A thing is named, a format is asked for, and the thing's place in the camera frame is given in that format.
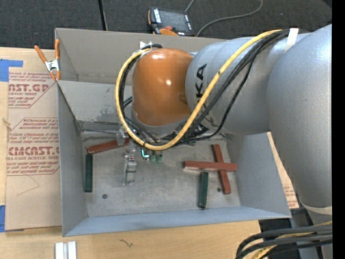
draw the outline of black cable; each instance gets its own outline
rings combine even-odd
[[[281,245],[281,246],[274,247],[273,249],[268,251],[264,256],[257,258],[257,259],[262,259],[262,258],[267,257],[267,256],[272,256],[272,255],[275,255],[278,253],[292,251],[292,250],[298,250],[298,249],[303,249],[303,248],[312,248],[312,247],[321,247],[321,246],[325,246],[325,245],[328,245],[331,243],[333,243],[333,239],[325,240],[325,241],[318,241],[315,243],[308,243],[308,244],[297,244],[293,247],[285,247],[284,245]]]
[[[239,254],[239,252],[243,250],[243,248],[249,243],[261,238],[279,237],[282,235],[296,234],[296,233],[328,233],[330,231],[333,231],[331,224],[323,225],[323,226],[310,226],[310,227],[300,227],[300,228],[283,228],[283,229],[268,230],[265,232],[254,234],[246,238],[245,240],[243,240],[238,245],[236,254]]]
[[[262,249],[265,247],[271,246],[280,246],[284,244],[291,244],[297,242],[312,242],[312,241],[326,241],[332,239],[332,234],[324,234],[324,235],[310,235],[310,236],[292,236],[286,238],[277,238],[274,240],[265,241],[262,243],[254,244],[243,251],[241,251],[235,259],[242,259],[249,253],[256,251],[258,249]]]
[[[102,0],[98,0],[98,7],[99,7],[100,14],[101,14],[103,30],[104,31],[108,31],[108,26],[107,26],[107,22],[106,22],[106,16],[105,16],[104,11],[103,11]]]

